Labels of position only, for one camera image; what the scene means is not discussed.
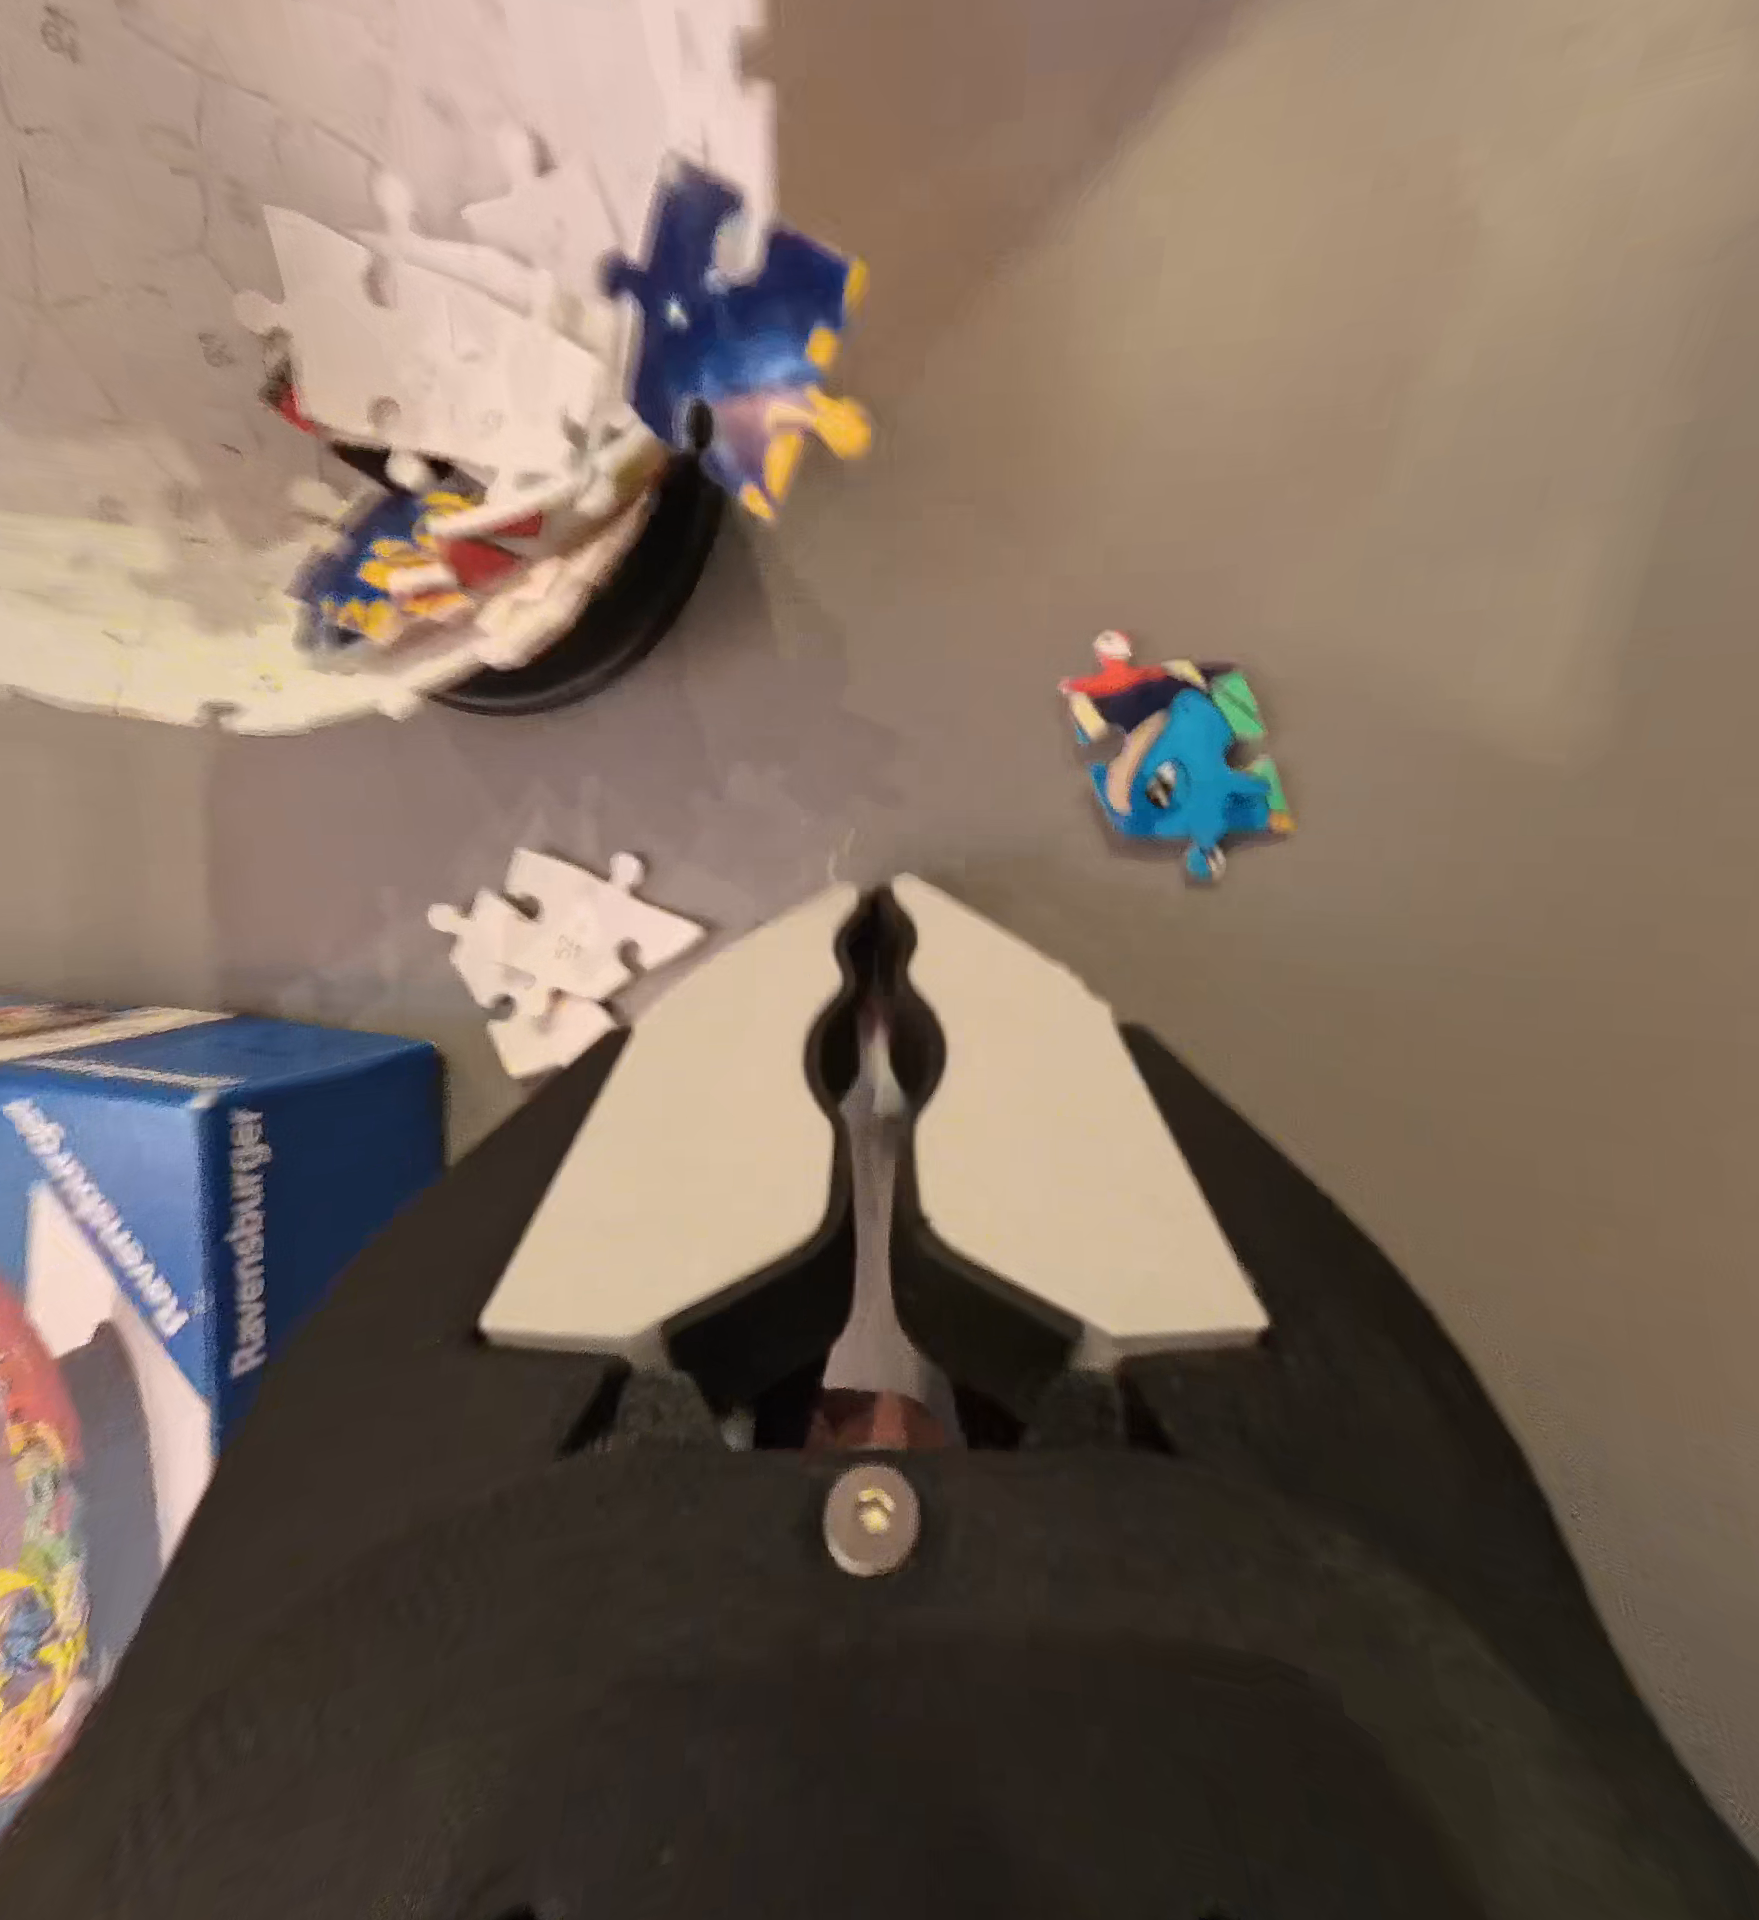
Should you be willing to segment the black round ball stand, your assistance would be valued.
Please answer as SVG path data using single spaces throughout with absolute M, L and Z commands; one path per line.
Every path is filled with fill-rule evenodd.
M 484 667 L 434 691 L 437 707 L 483 717 L 532 717 L 578 707 L 652 656 L 690 607 L 722 529 L 722 487 L 690 454 L 673 455 L 640 536 L 572 627 L 531 662 Z

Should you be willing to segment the person's left hand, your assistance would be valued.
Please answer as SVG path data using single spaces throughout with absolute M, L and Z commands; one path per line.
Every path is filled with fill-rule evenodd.
M 931 1403 L 892 1387 L 823 1387 L 809 1415 L 809 1452 L 934 1452 L 963 1434 Z

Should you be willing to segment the small puzzle piece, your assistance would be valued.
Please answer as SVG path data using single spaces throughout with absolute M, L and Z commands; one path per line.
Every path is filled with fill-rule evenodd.
M 428 925 L 452 945 L 474 1001 L 542 1012 L 563 995 L 607 1001 L 635 977 L 667 967 L 708 938 L 699 920 L 641 896 L 648 862 L 617 850 L 605 868 L 516 848 L 504 888 L 470 903 L 435 901 Z
M 605 1004 L 557 994 L 539 1005 L 519 1001 L 510 1012 L 495 1014 L 486 1020 L 486 1036 L 507 1075 L 531 1080 L 578 1063 L 620 1026 Z

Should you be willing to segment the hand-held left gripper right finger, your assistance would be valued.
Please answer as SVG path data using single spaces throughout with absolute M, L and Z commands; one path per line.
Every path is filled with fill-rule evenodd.
M 923 876 L 886 907 L 892 1295 L 958 1397 L 1032 1427 L 1063 1378 L 1259 1342 L 1271 1315 L 1110 1001 Z

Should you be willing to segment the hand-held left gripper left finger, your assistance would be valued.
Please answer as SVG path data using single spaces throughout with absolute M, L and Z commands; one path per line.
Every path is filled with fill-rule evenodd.
M 855 1291 L 863 906 L 829 883 L 640 1016 L 480 1310 L 491 1346 L 684 1378 L 755 1445 L 808 1445 Z

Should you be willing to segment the blue red puzzle piece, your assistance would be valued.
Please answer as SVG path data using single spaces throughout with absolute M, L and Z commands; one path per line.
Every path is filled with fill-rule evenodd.
M 1131 846 L 1174 850 L 1213 885 L 1233 850 L 1293 836 L 1262 701 L 1234 660 L 1150 660 L 1120 628 L 1057 691 L 1094 803 Z

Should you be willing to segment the colourful puzzle ball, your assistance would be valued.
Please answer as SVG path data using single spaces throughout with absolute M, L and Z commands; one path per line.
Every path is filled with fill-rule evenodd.
M 572 627 L 673 455 L 761 522 L 860 457 L 765 26 L 0 1 L 0 700 L 405 717 Z

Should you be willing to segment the blue puzzle box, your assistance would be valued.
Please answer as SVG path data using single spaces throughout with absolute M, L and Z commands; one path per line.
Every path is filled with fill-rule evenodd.
M 0 995 L 0 1833 L 269 1359 L 445 1151 L 428 1043 Z

